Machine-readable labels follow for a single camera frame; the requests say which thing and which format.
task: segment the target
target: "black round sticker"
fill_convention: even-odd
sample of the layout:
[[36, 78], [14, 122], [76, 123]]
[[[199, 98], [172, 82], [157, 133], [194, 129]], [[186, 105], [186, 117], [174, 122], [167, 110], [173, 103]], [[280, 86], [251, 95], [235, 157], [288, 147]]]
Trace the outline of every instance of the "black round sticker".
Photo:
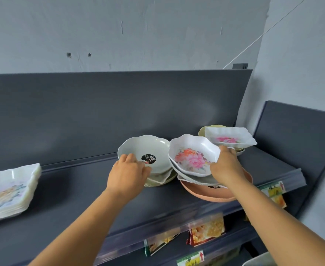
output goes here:
[[145, 154], [142, 156], [142, 162], [145, 164], [152, 164], [156, 161], [156, 158], [154, 155], [151, 154]]

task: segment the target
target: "white wall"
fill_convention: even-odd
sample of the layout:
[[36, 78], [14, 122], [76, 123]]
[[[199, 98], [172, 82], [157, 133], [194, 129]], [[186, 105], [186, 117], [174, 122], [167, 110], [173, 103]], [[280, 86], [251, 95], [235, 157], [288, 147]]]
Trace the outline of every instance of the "white wall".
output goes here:
[[[269, 1], [0, 0], [0, 73], [221, 69]], [[239, 61], [253, 68], [260, 42]]]
[[[265, 30], [301, 1], [271, 0]], [[267, 100], [325, 111], [325, 0], [305, 0], [263, 37], [237, 126], [253, 133]], [[325, 180], [302, 222], [325, 239]]]

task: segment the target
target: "price label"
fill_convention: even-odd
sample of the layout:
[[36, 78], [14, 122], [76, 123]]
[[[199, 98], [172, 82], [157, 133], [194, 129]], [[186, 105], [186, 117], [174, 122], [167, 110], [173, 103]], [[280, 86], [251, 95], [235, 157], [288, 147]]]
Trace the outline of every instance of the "price label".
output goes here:
[[285, 187], [282, 181], [264, 185], [260, 187], [260, 189], [268, 197], [274, 197], [285, 193]]
[[188, 255], [182, 259], [177, 260], [177, 266], [194, 266], [204, 261], [203, 250]]

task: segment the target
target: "cable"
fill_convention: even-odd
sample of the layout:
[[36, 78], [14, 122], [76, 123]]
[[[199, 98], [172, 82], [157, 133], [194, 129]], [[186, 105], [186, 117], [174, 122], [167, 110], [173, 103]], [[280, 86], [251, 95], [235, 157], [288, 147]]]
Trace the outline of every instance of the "cable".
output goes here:
[[297, 8], [299, 6], [299, 4], [297, 4], [296, 7], [294, 7], [291, 11], [289, 11], [284, 17], [282, 17], [279, 21], [277, 21], [275, 23], [275, 25], [273, 25], [271, 28], [269, 28], [267, 31], [265, 31], [259, 38], [257, 38], [255, 41], [253, 41], [247, 48], [245, 48], [243, 51], [240, 52], [240, 54], [238, 56], [236, 56], [235, 58], [233, 58], [231, 60], [231, 62], [229, 62], [226, 66], [224, 66], [224, 68], [222, 70], [224, 70], [229, 64], [231, 64], [233, 61], [235, 61], [235, 59], [237, 57], [239, 57], [242, 53], [245, 52], [246, 49], [248, 49], [250, 46], [252, 46], [254, 43], [256, 43], [262, 36], [264, 36], [269, 30], [271, 30], [274, 26], [276, 26], [282, 19], [284, 19], [286, 16], [288, 16], [290, 14], [290, 12], [292, 12], [295, 8]]

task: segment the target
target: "pink bowl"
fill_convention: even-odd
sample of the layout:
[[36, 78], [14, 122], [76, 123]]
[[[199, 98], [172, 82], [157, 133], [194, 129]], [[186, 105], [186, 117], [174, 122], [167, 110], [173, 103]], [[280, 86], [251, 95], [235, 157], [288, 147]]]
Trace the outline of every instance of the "pink bowl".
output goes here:
[[[248, 181], [253, 183], [252, 176], [245, 170], [244, 170], [244, 175]], [[208, 186], [201, 186], [186, 181], [180, 181], [180, 182], [189, 193], [205, 201], [230, 202], [236, 200], [234, 194], [230, 191], [230, 189], [210, 188]]]

